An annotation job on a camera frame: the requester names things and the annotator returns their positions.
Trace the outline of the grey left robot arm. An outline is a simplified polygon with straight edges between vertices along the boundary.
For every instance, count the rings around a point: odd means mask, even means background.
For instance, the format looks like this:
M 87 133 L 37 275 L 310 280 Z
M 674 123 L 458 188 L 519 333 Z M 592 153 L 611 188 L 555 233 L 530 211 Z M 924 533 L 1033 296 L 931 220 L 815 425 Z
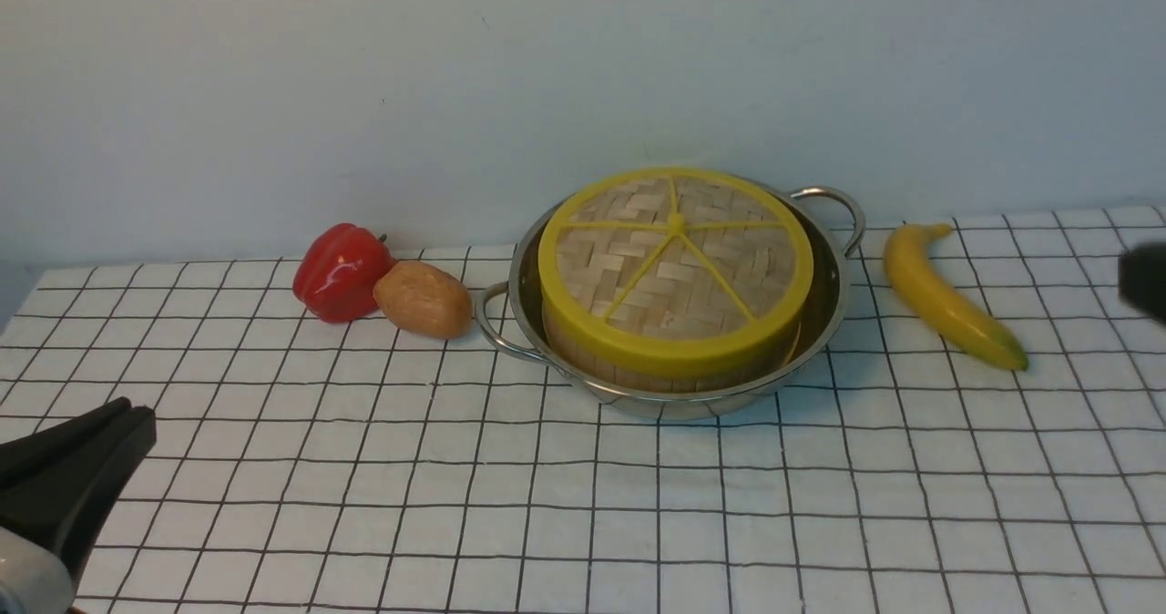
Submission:
M 66 613 L 121 491 L 157 443 L 157 416 L 119 397 L 1 446 L 1 606 Z

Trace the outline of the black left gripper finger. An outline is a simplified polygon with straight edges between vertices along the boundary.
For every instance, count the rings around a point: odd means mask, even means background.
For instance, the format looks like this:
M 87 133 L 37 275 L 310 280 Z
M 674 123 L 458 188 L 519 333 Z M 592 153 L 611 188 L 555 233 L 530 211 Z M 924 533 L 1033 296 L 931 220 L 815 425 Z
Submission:
M 61 560 L 78 588 L 121 495 L 157 443 L 157 417 L 128 398 L 1 445 L 5 531 Z

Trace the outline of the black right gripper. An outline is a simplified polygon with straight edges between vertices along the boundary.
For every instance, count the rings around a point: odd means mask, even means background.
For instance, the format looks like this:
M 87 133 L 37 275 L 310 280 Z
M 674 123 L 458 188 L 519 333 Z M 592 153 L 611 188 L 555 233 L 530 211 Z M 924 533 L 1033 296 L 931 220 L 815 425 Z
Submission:
M 1165 326 L 1165 244 L 1138 244 L 1121 253 L 1119 297 L 1133 311 Z

